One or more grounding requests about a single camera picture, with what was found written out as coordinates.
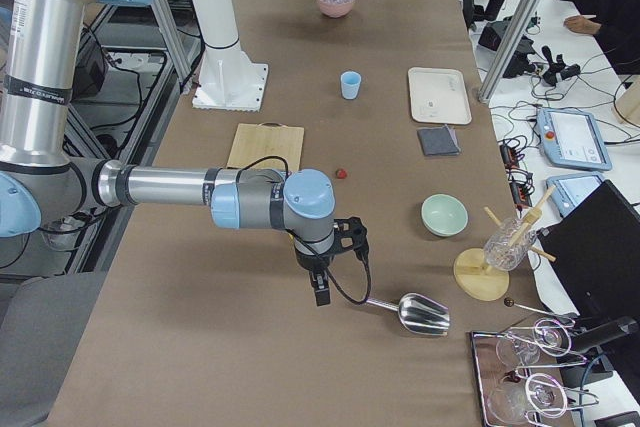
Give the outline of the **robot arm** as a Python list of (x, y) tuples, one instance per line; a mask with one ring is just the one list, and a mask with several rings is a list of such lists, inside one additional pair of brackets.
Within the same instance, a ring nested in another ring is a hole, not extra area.
[(71, 158), (63, 149), (88, 4), (153, 0), (14, 0), (1, 106), (1, 233), (14, 237), (93, 207), (207, 206), (221, 228), (290, 233), (318, 305), (330, 301), (335, 199), (314, 169), (184, 170)]

